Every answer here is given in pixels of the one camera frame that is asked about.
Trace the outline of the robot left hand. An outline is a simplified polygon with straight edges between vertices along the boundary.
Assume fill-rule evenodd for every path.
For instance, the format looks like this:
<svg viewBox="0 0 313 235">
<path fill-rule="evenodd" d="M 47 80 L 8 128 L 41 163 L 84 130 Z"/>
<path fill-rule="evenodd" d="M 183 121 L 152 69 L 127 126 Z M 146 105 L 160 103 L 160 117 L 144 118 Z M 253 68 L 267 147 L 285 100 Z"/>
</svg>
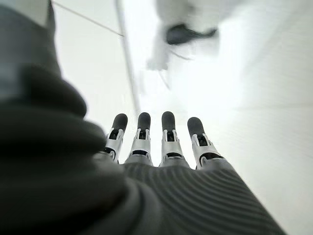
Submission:
<svg viewBox="0 0 313 235">
<path fill-rule="evenodd" d="M 150 116 L 107 135 L 61 75 L 49 0 L 0 3 L 0 232 L 3 235 L 282 235 L 284 231 L 221 156 L 197 117 L 196 159 L 183 157 L 171 112 L 162 115 L 162 160 L 149 150 Z"/>
</svg>

